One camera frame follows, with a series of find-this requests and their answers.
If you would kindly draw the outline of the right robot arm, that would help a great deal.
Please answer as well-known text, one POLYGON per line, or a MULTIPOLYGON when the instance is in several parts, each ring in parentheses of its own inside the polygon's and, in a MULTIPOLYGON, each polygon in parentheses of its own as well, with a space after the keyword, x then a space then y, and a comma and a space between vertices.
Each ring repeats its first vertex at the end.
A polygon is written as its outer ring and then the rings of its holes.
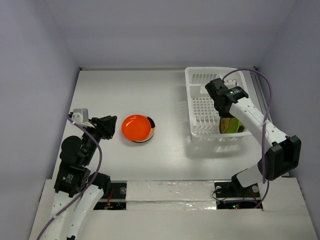
POLYGON ((301 140, 296 135, 288 136, 265 119, 241 87, 228 88, 217 78, 207 83, 205 89, 219 116, 239 120, 261 146, 261 159, 232 176, 230 190, 235 196, 242 196, 250 186, 273 181, 298 166, 301 140))

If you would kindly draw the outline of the green plate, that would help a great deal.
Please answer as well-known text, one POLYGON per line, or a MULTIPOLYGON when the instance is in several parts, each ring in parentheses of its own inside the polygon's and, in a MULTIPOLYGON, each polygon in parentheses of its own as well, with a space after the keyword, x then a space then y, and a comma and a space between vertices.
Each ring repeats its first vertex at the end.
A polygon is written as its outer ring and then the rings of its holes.
POLYGON ((243 123, 235 117, 228 118, 226 123, 227 127, 225 132, 227 134, 243 133, 247 129, 243 123))

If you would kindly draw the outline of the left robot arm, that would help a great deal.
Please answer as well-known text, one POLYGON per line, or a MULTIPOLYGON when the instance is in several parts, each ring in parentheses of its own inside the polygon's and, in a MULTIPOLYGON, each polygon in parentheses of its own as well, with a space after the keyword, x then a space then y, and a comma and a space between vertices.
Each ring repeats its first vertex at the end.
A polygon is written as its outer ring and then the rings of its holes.
POLYGON ((99 172, 100 141, 113 138, 117 117, 89 118, 87 109, 75 109, 67 120, 83 135, 62 141, 50 219, 38 240, 79 240, 98 201, 111 193, 110 176, 99 172))

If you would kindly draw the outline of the beige plate with black patch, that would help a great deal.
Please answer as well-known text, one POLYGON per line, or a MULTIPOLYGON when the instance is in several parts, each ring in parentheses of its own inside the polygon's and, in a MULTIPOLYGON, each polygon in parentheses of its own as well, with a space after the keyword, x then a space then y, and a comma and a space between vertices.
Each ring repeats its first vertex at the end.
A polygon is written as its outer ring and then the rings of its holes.
POLYGON ((148 116, 147 119, 148 119, 148 121, 149 121, 149 123, 150 123, 150 127, 151 127, 150 132, 149 132, 149 135, 148 135, 148 137, 146 138, 146 140, 148 141, 148 140, 150 140, 150 139, 153 137, 153 135, 154 135, 154 133, 155 133, 156 125, 155 125, 154 120, 153 120, 151 117, 148 116))

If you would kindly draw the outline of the orange plate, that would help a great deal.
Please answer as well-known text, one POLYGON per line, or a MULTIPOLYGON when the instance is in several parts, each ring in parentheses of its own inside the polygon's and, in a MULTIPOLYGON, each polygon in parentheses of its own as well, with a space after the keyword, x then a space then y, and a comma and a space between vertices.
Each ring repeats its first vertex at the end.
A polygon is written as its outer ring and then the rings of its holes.
POLYGON ((148 118, 144 115, 134 114, 124 119, 121 125, 121 131, 125 138, 133 142, 145 140, 152 126, 148 118))

